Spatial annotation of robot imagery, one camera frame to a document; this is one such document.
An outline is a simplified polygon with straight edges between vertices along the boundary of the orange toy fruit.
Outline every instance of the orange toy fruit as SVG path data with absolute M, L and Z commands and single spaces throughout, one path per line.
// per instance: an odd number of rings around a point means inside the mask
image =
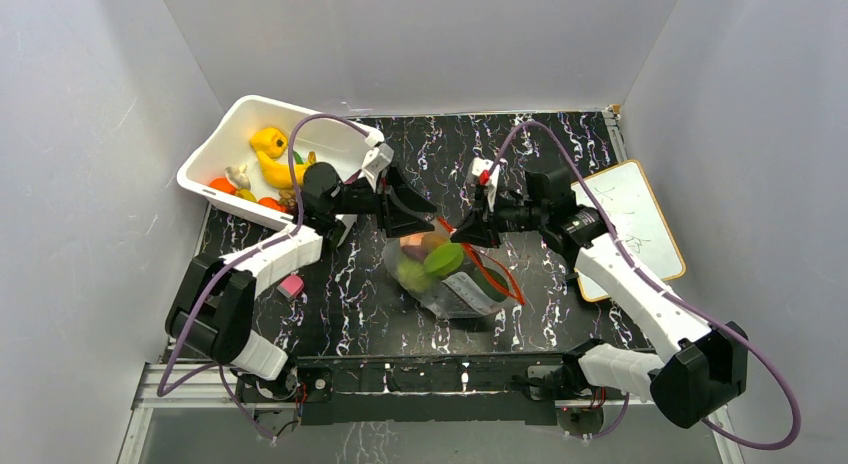
M 218 179 L 213 179 L 212 182 L 209 183 L 209 187 L 215 189 L 216 191 L 226 192 L 227 194 L 235 194 L 236 188 L 227 180 L 226 177 L 219 177 Z
M 277 201 L 270 197 L 263 197 L 262 199 L 259 199 L 259 204 L 269 207 L 275 211 L 285 212 L 285 209 L 283 209 L 279 204 L 277 204 Z

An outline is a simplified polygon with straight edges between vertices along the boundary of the whiteboard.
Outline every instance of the whiteboard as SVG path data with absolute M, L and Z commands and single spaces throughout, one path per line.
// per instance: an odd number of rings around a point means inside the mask
M 586 178 L 586 184 L 609 214 L 618 236 L 631 252 L 665 281 L 686 272 L 683 256 L 654 198 L 638 161 L 625 161 Z M 592 206 L 580 184 L 572 189 L 577 203 Z M 579 274 L 580 293 L 589 302 L 606 299 L 607 293 L 595 281 Z

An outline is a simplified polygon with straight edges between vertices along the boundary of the toy fruit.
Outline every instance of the toy fruit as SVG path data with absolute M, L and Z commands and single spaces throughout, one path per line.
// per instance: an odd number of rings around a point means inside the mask
M 236 191 L 236 197 L 240 197 L 246 201 L 256 202 L 256 196 L 247 189 L 239 189 Z
M 281 189 L 280 199 L 277 200 L 277 204 L 279 204 L 283 209 L 294 209 L 297 204 L 297 200 L 294 197 L 294 190 Z
M 259 159 L 259 168 L 262 170 L 262 177 L 265 178 L 265 182 L 267 182 L 271 187 L 276 187 L 277 189 L 291 189 L 293 187 L 289 166 L 280 164 L 279 162 L 271 159 L 271 157 L 263 151 L 256 151 L 256 157 Z M 310 152 L 309 163 L 295 164 L 294 172 L 298 184 L 303 185 L 303 174 L 309 166 L 314 163 L 315 153 Z
M 506 282 L 506 278 L 503 277 L 498 271 L 494 269 L 490 269 L 488 267 L 484 267 L 483 269 L 489 274 L 489 277 L 492 278 L 495 282 L 500 284 L 500 286 L 504 289 L 509 289 L 509 284 Z M 480 268 L 475 267 L 473 271 L 471 271 L 471 279 L 474 281 L 474 284 L 477 284 L 477 287 L 483 291 L 484 294 L 489 296 L 489 299 L 495 302 L 503 302 L 506 300 L 506 295 L 502 294 L 500 291 L 495 289 L 486 276 L 483 274 L 483 271 Z
M 398 283 L 410 292 L 427 292 L 433 284 L 438 282 L 427 274 L 420 262 L 413 261 L 404 255 L 398 258 L 395 274 Z
M 215 189 L 216 191 L 225 192 L 227 194 L 235 194 L 236 188 L 229 181 L 227 181 L 226 177 L 219 177 L 218 179 L 213 179 L 212 182 L 209 183 L 209 187 Z
M 447 236 L 443 236 L 437 232 L 428 232 L 421 239 L 421 246 L 427 250 L 427 252 L 433 252 L 441 246 L 442 244 L 447 244 L 450 239 Z
M 424 262 L 427 259 L 427 254 L 429 254 L 423 246 L 400 246 L 400 250 L 406 257 L 418 262 Z
M 408 236 L 403 236 L 398 240 L 398 243 L 400 244 L 400 247 L 420 246 L 421 245 L 421 239 L 424 238 L 424 234 L 425 233 L 423 233 L 423 232 L 419 232 L 417 234 L 410 234 Z
M 265 207 L 270 207 L 275 211 L 285 212 L 285 209 L 283 209 L 279 204 L 277 204 L 277 201 L 275 201 L 272 197 L 263 197 L 262 199 L 259 199 L 259 204 Z
M 224 176 L 227 178 L 227 182 L 232 184 L 236 189 L 247 189 L 250 190 L 250 179 L 247 178 L 247 166 L 242 164 L 241 166 L 228 166 L 224 169 Z
M 250 147 L 256 152 L 264 152 L 272 159 L 283 155 L 289 145 L 289 140 L 274 127 L 266 127 L 250 138 Z
M 424 270 L 434 276 L 446 276 L 462 264 L 462 245 L 450 242 L 437 247 L 424 259 Z

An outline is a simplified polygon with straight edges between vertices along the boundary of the white enclosure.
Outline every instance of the white enclosure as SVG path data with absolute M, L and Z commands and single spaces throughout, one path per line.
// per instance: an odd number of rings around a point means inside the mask
M 0 462 L 114 461 L 200 230 L 176 171 L 248 94 L 347 115 L 623 102 L 679 293 L 800 395 L 799 441 L 746 460 L 841 462 L 846 28 L 848 0 L 0 0 Z M 778 439 L 785 400 L 750 367 L 736 431 Z
M 624 101 L 676 0 L 165 0 L 225 108 L 345 115 Z
M 680 294 L 735 320 L 798 393 L 801 437 L 748 463 L 845 462 L 848 0 L 680 0 L 625 101 L 689 272 Z M 775 441 L 786 399 L 762 366 L 730 406 Z
M 0 462 L 115 462 L 222 115 L 162 0 L 0 0 Z

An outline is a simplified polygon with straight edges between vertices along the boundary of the black marbled surface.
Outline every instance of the black marbled surface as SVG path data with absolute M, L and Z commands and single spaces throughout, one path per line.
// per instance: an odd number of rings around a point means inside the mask
M 584 175 L 616 163 L 600 112 L 362 122 L 382 130 L 412 184 L 456 224 L 467 207 L 463 183 L 471 159 L 493 158 L 510 128 L 530 118 L 554 130 Z M 536 160 L 564 163 L 556 146 L 537 130 L 519 134 L 515 143 L 506 155 L 501 186 L 520 188 L 525 165 L 532 167 Z M 203 233 L 203 250 L 225 254 L 273 231 L 213 208 Z M 254 329 L 298 356 L 568 350 L 590 337 L 625 348 L 646 345 L 617 306 L 585 303 L 576 283 L 561 284 L 566 268 L 537 234 L 509 235 L 504 242 L 509 262 L 502 262 L 522 287 L 527 305 L 473 321 L 447 321 L 420 309 L 388 275 L 380 259 L 385 240 L 370 217 L 361 217 L 345 243 L 299 271 L 306 285 L 301 297 L 289 302 L 274 290 L 260 296 Z

